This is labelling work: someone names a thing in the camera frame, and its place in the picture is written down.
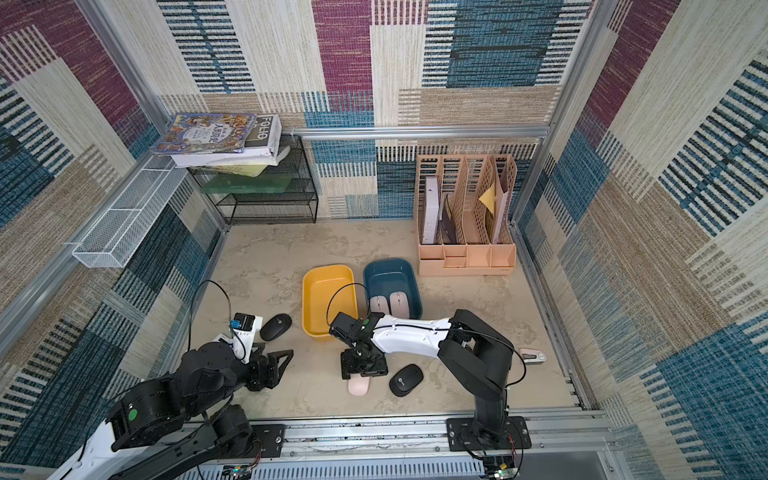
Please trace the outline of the pink mouse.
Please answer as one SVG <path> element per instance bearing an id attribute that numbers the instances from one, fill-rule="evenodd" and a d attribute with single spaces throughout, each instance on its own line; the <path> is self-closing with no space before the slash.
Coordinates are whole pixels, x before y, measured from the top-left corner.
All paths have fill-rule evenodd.
<path id="1" fill-rule="evenodd" d="M 354 374 L 347 381 L 347 391 L 355 397 L 365 396 L 370 387 L 370 378 Z"/>
<path id="2" fill-rule="evenodd" d="M 373 296 L 369 300 L 371 312 L 388 315 L 390 313 L 388 298 L 383 295 Z"/>
<path id="3" fill-rule="evenodd" d="M 391 315 L 400 319 L 410 319 L 410 306 L 405 292 L 398 291 L 390 294 L 389 306 Z"/>

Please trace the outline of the yellow plastic storage box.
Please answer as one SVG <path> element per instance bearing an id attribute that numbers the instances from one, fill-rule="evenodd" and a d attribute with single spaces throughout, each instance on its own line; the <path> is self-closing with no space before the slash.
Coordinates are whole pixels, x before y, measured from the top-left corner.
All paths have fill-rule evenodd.
<path id="1" fill-rule="evenodd" d="M 309 270 L 302 283 L 302 328 L 313 340 L 331 339 L 330 323 L 343 312 L 358 316 L 352 269 L 343 264 Z"/>

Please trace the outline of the teal plastic storage box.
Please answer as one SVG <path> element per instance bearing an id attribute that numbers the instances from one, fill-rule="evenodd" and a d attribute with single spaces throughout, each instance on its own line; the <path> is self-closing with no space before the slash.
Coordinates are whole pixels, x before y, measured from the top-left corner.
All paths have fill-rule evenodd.
<path id="1" fill-rule="evenodd" d="M 376 260 L 363 269 L 364 285 L 370 299 L 383 295 L 388 298 L 393 292 L 405 292 L 410 306 L 410 319 L 421 319 L 423 306 L 411 264 L 403 258 Z"/>

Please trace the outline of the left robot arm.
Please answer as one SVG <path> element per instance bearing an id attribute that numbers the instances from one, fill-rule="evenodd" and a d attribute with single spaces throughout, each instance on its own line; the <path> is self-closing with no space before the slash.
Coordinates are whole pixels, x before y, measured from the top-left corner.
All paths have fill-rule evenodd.
<path id="1" fill-rule="evenodd" d="M 243 362 L 221 341 L 186 352 L 175 372 L 123 393 L 52 478 L 174 479 L 207 462 L 237 459 L 247 463 L 237 475 L 244 477 L 279 457 L 285 427 L 253 425 L 234 394 L 277 387 L 293 356 L 283 350 Z"/>

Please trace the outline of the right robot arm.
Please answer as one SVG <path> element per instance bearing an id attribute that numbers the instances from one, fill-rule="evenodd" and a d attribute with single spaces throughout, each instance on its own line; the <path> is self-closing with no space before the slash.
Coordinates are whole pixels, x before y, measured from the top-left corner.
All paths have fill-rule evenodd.
<path id="1" fill-rule="evenodd" d="M 339 313 L 329 333 L 347 349 L 341 354 L 342 378 L 388 374 L 387 356 L 395 353 L 440 360 L 474 396 L 473 434 L 485 441 L 501 438 L 507 421 L 507 382 L 518 355 L 511 341 L 469 310 L 425 321 L 371 312 L 365 319 Z"/>

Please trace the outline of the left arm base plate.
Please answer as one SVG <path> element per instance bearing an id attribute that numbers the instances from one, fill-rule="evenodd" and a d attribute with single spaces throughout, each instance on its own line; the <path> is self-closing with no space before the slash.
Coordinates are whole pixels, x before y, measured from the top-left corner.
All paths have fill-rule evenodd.
<path id="1" fill-rule="evenodd" d="M 246 443 L 242 459 L 279 458 L 285 439 L 286 425 L 282 423 L 251 424 L 252 432 Z"/>

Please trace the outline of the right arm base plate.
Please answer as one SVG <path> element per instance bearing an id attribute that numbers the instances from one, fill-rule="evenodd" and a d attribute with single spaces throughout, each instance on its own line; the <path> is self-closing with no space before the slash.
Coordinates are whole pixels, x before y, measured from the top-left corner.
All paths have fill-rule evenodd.
<path id="1" fill-rule="evenodd" d="M 532 447 L 527 423 L 521 416 L 506 417 L 498 431 L 484 427 L 470 417 L 448 418 L 445 426 L 452 452 L 511 451 Z"/>

